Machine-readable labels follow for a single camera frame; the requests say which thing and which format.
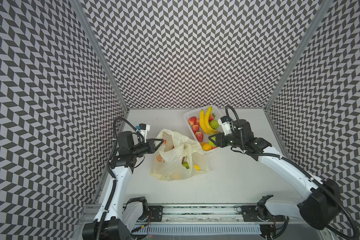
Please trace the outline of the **yellow plastic bag orange print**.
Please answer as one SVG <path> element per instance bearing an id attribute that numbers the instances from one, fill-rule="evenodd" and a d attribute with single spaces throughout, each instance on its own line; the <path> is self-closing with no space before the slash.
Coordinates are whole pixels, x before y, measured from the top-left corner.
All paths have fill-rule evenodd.
<path id="1" fill-rule="evenodd" d="M 165 142 L 153 155 L 150 174 L 155 179 L 180 181 L 210 172 L 207 156 L 197 141 L 167 129 L 161 130 L 157 138 Z M 183 157 L 184 162 L 189 164 L 189 169 L 182 166 Z M 198 165 L 200 171 L 197 171 L 194 165 Z"/>

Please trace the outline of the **green pear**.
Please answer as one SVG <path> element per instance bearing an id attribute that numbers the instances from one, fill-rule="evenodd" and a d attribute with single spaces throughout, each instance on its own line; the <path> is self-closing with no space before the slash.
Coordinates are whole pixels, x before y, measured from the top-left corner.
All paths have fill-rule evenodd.
<path id="1" fill-rule="evenodd" d="M 190 167 L 189 167 L 189 164 L 188 164 L 187 162 L 182 163 L 182 166 L 185 167 L 186 169 L 189 169 L 189 168 L 190 168 Z"/>

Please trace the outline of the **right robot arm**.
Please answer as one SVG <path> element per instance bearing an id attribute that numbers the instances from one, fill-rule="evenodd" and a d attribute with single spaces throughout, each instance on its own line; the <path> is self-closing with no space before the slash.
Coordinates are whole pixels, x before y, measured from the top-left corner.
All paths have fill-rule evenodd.
<path id="1" fill-rule="evenodd" d="M 340 200 L 340 187 L 333 180 L 322 180 L 310 174 L 297 164 L 283 156 L 271 143 L 254 136 L 250 123 L 245 120 L 233 121 L 224 116 L 218 120 L 223 132 L 209 137 L 218 148 L 231 147 L 237 153 L 252 157 L 255 161 L 269 167 L 300 194 L 297 199 L 278 200 L 274 195 L 262 197 L 254 209 L 257 219 L 263 222 L 274 220 L 277 216 L 285 218 L 280 231 L 265 235 L 264 239 L 275 239 L 287 228 L 289 218 L 303 219 L 317 230 L 325 228 L 346 240 L 357 240 L 360 230 L 356 221 Z M 345 235 L 330 226 L 330 222 L 339 214 L 345 215 L 353 231 Z"/>

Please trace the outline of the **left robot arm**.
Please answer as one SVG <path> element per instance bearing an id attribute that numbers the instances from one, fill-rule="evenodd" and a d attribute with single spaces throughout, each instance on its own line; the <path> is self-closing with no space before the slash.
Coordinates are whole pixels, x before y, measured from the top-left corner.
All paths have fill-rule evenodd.
<path id="1" fill-rule="evenodd" d="M 163 139 L 149 139 L 150 125 L 133 126 L 124 118 L 113 122 L 114 146 L 106 162 L 110 183 L 105 187 L 105 198 L 91 223 L 82 231 L 84 240 L 142 240 L 136 233 L 146 228 L 152 219 L 145 197 L 131 198 L 123 203 L 128 183 L 138 158 L 155 153 Z"/>

